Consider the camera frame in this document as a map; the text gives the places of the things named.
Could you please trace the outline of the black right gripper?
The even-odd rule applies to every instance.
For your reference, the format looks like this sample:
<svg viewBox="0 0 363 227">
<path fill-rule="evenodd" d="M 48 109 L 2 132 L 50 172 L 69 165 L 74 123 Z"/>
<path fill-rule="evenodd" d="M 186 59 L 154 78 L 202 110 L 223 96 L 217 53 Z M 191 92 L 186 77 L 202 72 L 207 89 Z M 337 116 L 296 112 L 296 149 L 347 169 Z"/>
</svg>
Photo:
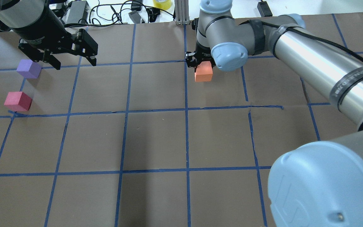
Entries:
<svg viewBox="0 0 363 227">
<path fill-rule="evenodd" d="M 216 66 L 216 63 L 211 55 L 210 48 L 201 44 L 195 45 L 195 51 L 185 52 L 185 62 L 187 67 L 189 68 L 197 68 L 197 66 L 199 66 L 203 62 L 209 62 L 212 68 Z"/>
</svg>

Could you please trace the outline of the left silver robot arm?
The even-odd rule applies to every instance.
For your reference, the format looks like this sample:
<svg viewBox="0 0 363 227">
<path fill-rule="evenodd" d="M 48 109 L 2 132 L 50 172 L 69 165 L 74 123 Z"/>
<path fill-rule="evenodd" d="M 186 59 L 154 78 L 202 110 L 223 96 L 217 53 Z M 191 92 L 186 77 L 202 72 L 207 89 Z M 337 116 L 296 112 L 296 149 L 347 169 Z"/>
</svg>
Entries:
<svg viewBox="0 0 363 227">
<path fill-rule="evenodd" d="M 97 65 L 98 43 L 84 29 L 85 24 L 63 24 L 49 8 L 49 0 L 0 0 L 0 21 L 19 35 L 18 49 L 33 62 L 61 62 L 56 54 L 81 56 Z"/>
</svg>

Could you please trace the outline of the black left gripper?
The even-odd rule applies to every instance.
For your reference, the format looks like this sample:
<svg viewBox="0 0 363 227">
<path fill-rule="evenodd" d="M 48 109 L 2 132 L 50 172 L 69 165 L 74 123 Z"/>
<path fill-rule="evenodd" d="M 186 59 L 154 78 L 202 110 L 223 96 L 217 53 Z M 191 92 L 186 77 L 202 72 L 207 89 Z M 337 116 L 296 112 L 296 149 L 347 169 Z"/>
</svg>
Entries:
<svg viewBox="0 0 363 227">
<path fill-rule="evenodd" d="M 32 60 L 47 60 L 60 70 L 61 62 L 53 54 L 70 53 L 97 65 L 97 42 L 82 24 L 70 24 L 79 30 L 69 33 L 68 26 L 49 8 L 48 0 L 1 0 L 0 20 L 28 44 L 19 48 Z"/>
</svg>

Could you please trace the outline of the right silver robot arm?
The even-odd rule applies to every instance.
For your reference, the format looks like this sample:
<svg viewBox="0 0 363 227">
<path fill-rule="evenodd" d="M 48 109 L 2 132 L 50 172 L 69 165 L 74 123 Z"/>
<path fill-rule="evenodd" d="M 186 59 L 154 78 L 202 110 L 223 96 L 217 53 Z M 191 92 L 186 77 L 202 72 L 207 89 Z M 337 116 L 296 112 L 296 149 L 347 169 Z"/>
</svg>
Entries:
<svg viewBox="0 0 363 227">
<path fill-rule="evenodd" d="M 188 67 L 222 71 L 242 67 L 250 56 L 270 52 L 308 88 L 351 120 L 357 132 L 304 144 L 271 166 L 268 198 L 278 227 L 363 227 L 363 57 L 306 30 L 298 14 L 236 24 L 231 0 L 202 0 L 193 20 L 196 49 Z"/>
</svg>

